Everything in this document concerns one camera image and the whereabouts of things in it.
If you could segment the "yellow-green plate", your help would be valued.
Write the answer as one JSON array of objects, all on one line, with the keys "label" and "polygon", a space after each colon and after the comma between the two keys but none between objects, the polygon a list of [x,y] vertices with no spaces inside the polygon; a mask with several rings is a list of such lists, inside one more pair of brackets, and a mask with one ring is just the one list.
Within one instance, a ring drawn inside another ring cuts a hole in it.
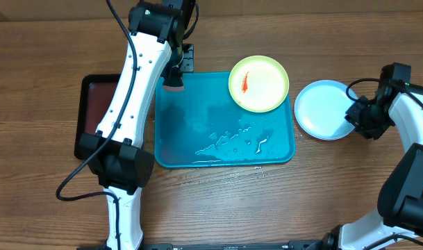
[{"label": "yellow-green plate", "polygon": [[285,68],[267,56],[249,56],[229,74],[229,93],[241,108],[266,113],[278,108],[289,93],[290,81]]}]

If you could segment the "light blue plate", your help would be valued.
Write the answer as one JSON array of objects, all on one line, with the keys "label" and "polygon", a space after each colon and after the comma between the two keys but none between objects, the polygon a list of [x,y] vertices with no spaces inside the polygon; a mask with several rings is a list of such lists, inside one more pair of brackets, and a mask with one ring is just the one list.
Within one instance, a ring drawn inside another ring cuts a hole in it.
[{"label": "light blue plate", "polygon": [[345,115],[357,98],[341,82],[320,80],[307,85],[295,100],[295,117],[300,127],[314,138],[338,140],[350,134],[354,125]]}]

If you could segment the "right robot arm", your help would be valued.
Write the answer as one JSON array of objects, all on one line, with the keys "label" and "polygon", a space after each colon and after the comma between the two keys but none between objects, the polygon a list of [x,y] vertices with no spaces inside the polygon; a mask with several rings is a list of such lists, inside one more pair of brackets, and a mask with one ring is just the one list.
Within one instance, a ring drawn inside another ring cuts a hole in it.
[{"label": "right robot arm", "polygon": [[423,247],[423,87],[398,91],[388,114],[405,154],[381,188],[377,207],[335,227],[312,249],[384,249],[400,240]]}]

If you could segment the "green and pink sponge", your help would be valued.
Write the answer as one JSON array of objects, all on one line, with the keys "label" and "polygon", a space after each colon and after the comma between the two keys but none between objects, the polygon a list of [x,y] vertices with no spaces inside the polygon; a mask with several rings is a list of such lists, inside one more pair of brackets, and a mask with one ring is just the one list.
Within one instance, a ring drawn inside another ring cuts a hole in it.
[{"label": "green and pink sponge", "polygon": [[184,91],[184,83],[181,77],[169,77],[163,81],[163,89],[169,92]]}]

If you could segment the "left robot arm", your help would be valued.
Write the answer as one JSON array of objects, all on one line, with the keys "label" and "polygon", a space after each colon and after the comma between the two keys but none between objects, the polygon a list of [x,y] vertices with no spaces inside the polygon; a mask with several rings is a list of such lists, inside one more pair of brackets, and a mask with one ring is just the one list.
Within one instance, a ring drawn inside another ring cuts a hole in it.
[{"label": "left robot arm", "polygon": [[194,0],[139,1],[122,30],[127,58],[106,114],[79,145],[84,163],[97,176],[108,203],[109,236],[102,249],[140,249],[140,198],[154,166],[143,149],[144,127],[159,81],[182,90],[182,76],[194,70],[194,51],[184,44],[199,18]]}]

